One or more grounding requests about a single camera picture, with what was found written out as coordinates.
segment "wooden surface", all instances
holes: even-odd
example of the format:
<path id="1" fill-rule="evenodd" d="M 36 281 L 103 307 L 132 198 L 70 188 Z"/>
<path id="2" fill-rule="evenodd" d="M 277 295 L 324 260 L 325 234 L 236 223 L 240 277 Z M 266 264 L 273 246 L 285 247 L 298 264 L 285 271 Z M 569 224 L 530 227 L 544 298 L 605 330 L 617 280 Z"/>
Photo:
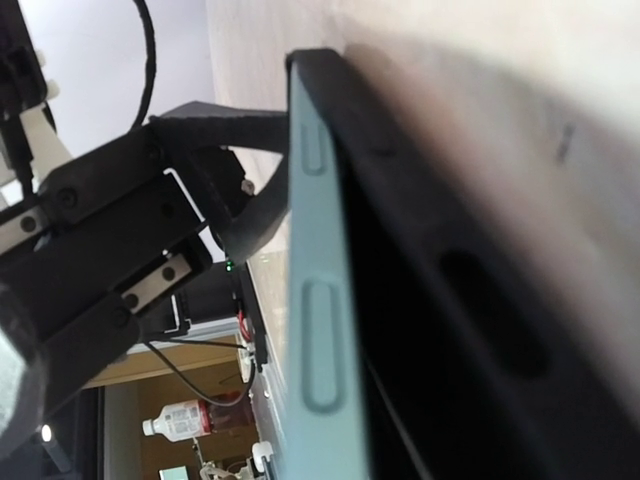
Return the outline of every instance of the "wooden surface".
<path id="1" fill-rule="evenodd" d="M 207 395 L 241 391 L 244 388 L 237 362 L 192 370 L 187 377 Z M 137 382 L 136 386 L 140 422 L 156 418 L 165 405 L 194 399 L 193 393 L 175 375 L 147 378 Z M 191 442 L 172 443 L 161 435 L 145 437 L 142 428 L 139 429 L 139 435 L 144 480 L 157 480 L 159 470 L 183 465 L 190 467 L 190 478 L 199 478 Z M 199 441 L 205 461 L 222 462 L 238 457 L 248 458 L 251 446 L 258 441 L 258 435 L 254 426 L 238 427 L 212 433 Z"/>
<path id="2" fill-rule="evenodd" d="M 221 341 L 235 343 L 235 338 L 225 337 Z M 230 348 L 180 345 L 165 348 L 162 353 L 173 362 L 180 371 L 218 365 L 237 361 L 237 353 Z M 126 360 L 107 367 L 100 375 L 91 380 L 85 388 L 103 387 L 116 383 L 133 382 L 149 377 L 165 375 L 170 370 L 152 352 L 135 353 Z"/>
<path id="3" fill-rule="evenodd" d="M 284 57 L 331 46 L 508 248 L 640 418 L 640 4 L 209 0 L 220 103 L 285 108 Z M 273 157 L 246 152 L 259 185 Z M 286 359 L 287 226 L 252 262 Z"/>

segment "plastic bottle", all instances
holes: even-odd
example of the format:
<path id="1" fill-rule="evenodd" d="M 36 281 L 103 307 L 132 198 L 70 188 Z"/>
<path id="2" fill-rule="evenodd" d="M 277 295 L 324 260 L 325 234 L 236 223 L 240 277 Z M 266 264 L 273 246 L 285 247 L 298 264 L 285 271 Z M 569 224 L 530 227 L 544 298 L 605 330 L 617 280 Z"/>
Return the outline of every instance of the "plastic bottle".
<path id="1" fill-rule="evenodd" d="M 237 396 L 236 392 L 214 398 L 228 402 Z M 179 442 L 253 423 L 248 398 L 233 407 L 216 407 L 204 400 L 190 400 L 166 405 L 158 418 L 142 422 L 142 431 L 146 436 L 162 434 L 171 442 Z"/>

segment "wooden table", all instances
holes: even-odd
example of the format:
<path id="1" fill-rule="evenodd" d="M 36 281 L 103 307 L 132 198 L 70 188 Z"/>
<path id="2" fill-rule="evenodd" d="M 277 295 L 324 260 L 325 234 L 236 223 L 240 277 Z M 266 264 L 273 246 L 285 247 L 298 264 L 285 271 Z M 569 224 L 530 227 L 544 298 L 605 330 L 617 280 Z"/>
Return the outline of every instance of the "wooden table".
<path id="1" fill-rule="evenodd" d="M 640 418 L 640 4 L 209 0 L 208 14 L 219 103 L 283 109 L 288 51 L 344 52 Z M 260 185 L 277 159 L 242 161 Z M 287 232 L 251 262 L 280 369 Z"/>

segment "red wire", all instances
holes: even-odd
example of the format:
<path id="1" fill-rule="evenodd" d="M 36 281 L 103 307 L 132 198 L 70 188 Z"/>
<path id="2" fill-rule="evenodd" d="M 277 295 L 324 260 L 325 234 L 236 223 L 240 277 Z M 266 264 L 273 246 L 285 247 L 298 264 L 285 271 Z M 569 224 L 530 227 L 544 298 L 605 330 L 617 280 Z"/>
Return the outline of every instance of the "red wire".
<path id="1" fill-rule="evenodd" d="M 251 334 L 249 333 L 249 330 L 247 329 L 247 325 L 245 323 L 245 318 L 244 318 L 244 312 L 242 310 L 238 311 L 238 325 L 240 326 L 240 335 L 242 335 L 242 338 L 244 338 L 244 340 L 246 342 L 250 342 L 251 341 Z"/>

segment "bottle cap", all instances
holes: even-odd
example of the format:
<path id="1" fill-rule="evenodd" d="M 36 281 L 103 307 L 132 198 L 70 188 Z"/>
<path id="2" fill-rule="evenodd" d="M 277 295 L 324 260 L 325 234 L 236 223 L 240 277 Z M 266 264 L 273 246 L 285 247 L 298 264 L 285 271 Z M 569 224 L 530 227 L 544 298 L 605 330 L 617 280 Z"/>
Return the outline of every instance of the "bottle cap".
<path id="1" fill-rule="evenodd" d="M 153 420 L 145 420 L 144 422 L 142 422 L 142 431 L 147 437 L 155 435 L 156 432 L 153 429 Z"/>

